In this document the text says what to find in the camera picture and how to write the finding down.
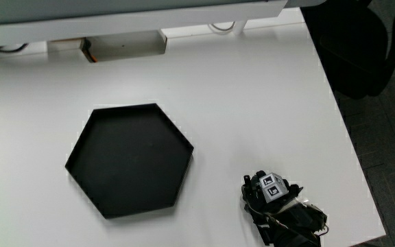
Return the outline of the person's right hand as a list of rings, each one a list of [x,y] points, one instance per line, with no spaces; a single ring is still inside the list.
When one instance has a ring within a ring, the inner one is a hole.
[[[266,174],[263,170],[253,176],[244,175],[243,181],[241,192],[244,210],[252,216],[279,213],[303,190],[297,184],[290,185],[282,176]]]

